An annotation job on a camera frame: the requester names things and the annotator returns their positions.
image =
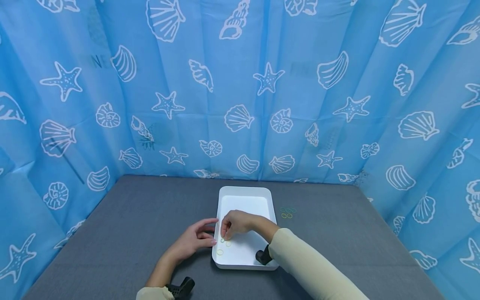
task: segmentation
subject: blue curtain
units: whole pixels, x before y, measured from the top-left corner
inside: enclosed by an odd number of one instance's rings
[[[476,0],[0,0],[2,294],[139,174],[356,184],[477,299],[479,33]]]

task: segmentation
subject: scallop shell print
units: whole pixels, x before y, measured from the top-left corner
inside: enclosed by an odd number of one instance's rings
[[[410,254],[424,270],[430,270],[438,264],[436,258],[426,255],[420,250],[412,250],[410,251]]]
[[[46,120],[40,126],[40,139],[43,152],[54,157],[62,157],[68,147],[77,142],[75,128],[68,129],[52,120]]]
[[[326,90],[337,84],[348,68],[348,54],[345,51],[334,61],[321,63],[317,67],[318,83]]]
[[[398,133],[402,139],[430,139],[440,130],[435,128],[435,117],[431,111],[417,111],[404,117],[398,125]]]
[[[67,201],[68,188],[63,182],[52,182],[48,187],[48,193],[43,196],[43,202],[53,210],[61,209]]]
[[[90,172],[87,177],[88,187],[95,192],[101,192],[108,186],[110,180],[110,172],[108,167],[103,167],[100,171]]]
[[[287,133],[293,127],[293,121],[290,119],[290,109],[281,109],[270,119],[270,126],[277,133]]]
[[[272,161],[268,163],[272,166],[273,172],[281,174],[290,171],[295,165],[295,159],[291,155],[285,155],[282,157],[274,156]]]
[[[243,128],[250,129],[250,125],[255,118],[250,116],[243,104],[240,104],[230,108],[225,114],[224,120],[228,129],[237,132]]]
[[[398,47],[415,28],[422,26],[426,7],[426,3],[418,6],[415,0],[398,0],[380,30],[381,43],[389,47]]]
[[[138,169],[144,162],[142,157],[133,148],[120,150],[119,160],[123,160],[123,162],[125,162],[132,169]]]
[[[5,92],[0,92],[0,120],[17,120],[27,124],[25,114],[17,101]]]
[[[402,165],[388,168],[385,177],[387,178],[388,183],[400,191],[408,191],[417,183],[415,179],[410,177],[405,170],[405,167]]]
[[[427,224],[433,219],[435,214],[435,199],[427,195],[423,196],[415,209],[413,210],[413,218],[417,223]]]
[[[380,145],[375,142],[372,144],[363,144],[361,149],[360,149],[360,156],[363,159],[367,159],[371,157],[372,155],[376,155],[380,151]]]
[[[209,157],[214,157],[222,153],[222,144],[217,141],[203,141],[199,140],[200,148],[207,154]]]
[[[137,62],[135,57],[125,46],[120,45],[114,57],[110,59],[112,66],[123,82],[132,80],[137,74]]]
[[[180,24],[185,22],[178,0],[147,0],[148,26],[161,41],[173,43]]]
[[[243,173],[252,174],[258,170],[259,166],[260,162],[258,160],[249,159],[245,154],[242,154],[237,159],[237,168]]]
[[[120,115],[113,111],[112,105],[109,102],[98,107],[95,119],[100,126],[106,128],[113,128],[120,125]]]

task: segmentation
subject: gray table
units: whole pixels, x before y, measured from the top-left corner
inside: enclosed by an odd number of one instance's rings
[[[356,187],[153,176],[122,177],[24,299],[135,299],[185,228],[216,216],[218,191],[226,185],[268,188],[278,224],[322,253],[371,300],[443,299]],[[284,219],[281,207],[297,212]],[[220,270],[209,251],[185,261],[173,283],[185,276],[196,283],[192,300],[310,299],[281,268]]]

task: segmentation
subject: beige sleeve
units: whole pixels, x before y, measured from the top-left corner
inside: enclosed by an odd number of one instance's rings
[[[270,256],[294,276],[314,299],[368,299],[323,255],[287,228],[275,233],[269,251]]]
[[[168,288],[142,288],[137,293],[136,300],[174,300]]]

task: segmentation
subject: white tray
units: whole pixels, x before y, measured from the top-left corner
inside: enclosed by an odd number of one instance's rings
[[[273,271],[278,268],[275,261],[262,265],[255,259],[259,250],[264,250],[267,242],[256,232],[235,235],[230,241],[220,236],[223,217],[230,210],[264,216],[276,224],[272,194],[266,188],[224,186],[218,194],[219,222],[215,227],[218,243],[212,249],[212,258],[220,269]]]

